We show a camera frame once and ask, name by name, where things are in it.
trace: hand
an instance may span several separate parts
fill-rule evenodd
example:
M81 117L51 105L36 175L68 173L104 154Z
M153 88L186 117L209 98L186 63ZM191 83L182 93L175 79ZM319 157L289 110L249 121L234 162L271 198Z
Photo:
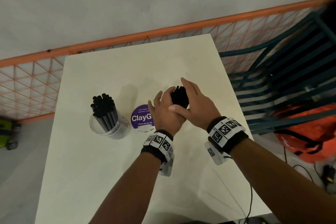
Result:
M175 136L175 134L181 129L183 123L186 121L183 116L168 109L173 104L170 93L174 90L175 87L170 87L165 91L165 93L163 93L163 95L162 91L160 91L153 101L155 108L152 106L151 101L148 101L148 109L152 115L155 129L163 129L169 132L172 136Z
M212 100L202 94L199 87L184 78L181 82L189 99L189 109L185 109L180 105L171 105L169 110L182 115L189 120L191 124L207 130L210 123L221 116Z

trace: finger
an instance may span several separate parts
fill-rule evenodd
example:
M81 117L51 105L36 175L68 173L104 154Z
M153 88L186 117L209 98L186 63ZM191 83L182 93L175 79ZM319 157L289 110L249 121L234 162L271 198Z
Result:
M195 92L196 92L197 95L198 94L202 94L201 90L199 89L199 87L198 87L198 85L196 83L191 82L191 81L188 81L188 82L190 82L191 86L194 88L194 90L195 90Z
M188 99L193 99L196 96L196 92L190 82L183 77L181 77L181 82L185 87L185 91L187 92Z
M172 112L178 113L179 115L183 116L187 120L189 120L191 118L191 112L189 110L183 108L180 105L171 105L168 109Z
M168 104L168 105L173 104L173 102L171 101L170 94L175 90L175 88L176 88L175 86L172 86L163 93L162 101L161 101L163 104Z
M150 100L148 100L148 110L150 112L150 114L153 116L154 115L154 106L152 105L152 102Z
M158 94L156 94L155 98L154 98L154 106L155 107L159 107L159 105L161 104L160 99L162 96L162 91L160 90Z

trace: wire grid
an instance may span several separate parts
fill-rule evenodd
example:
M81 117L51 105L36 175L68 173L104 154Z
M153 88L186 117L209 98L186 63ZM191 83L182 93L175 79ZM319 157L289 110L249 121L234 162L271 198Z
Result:
M248 48L266 42L283 33L304 18L312 8L274 14L252 20L200 28L177 34L147 38L140 41L106 46L80 53L153 43L188 36L211 34L218 52ZM221 58L227 73L247 71L263 50ZM55 112L58 91L66 56L38 60L0 68L0 115L15 120Z

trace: wrist-mounted device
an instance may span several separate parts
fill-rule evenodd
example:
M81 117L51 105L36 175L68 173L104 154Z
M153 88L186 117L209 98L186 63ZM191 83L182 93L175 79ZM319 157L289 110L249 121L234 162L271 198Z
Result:
M157 130L143 143L141 152L148 152L161 160L160 175L170 176L174 162L173 136L165 130Z
M212 160L223 164L231 158L231 150L248 138L246 129L233 118L225 116L213 120L207 128L208 141L204 144Z

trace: purple circular sign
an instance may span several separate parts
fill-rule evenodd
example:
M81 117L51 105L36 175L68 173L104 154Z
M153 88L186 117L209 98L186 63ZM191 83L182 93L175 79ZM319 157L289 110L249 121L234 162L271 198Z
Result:
M131 124L133 128L142 132L148 132L153 129L154 122L152 115L149 112L148 105L141 105L135 108L131 115Z

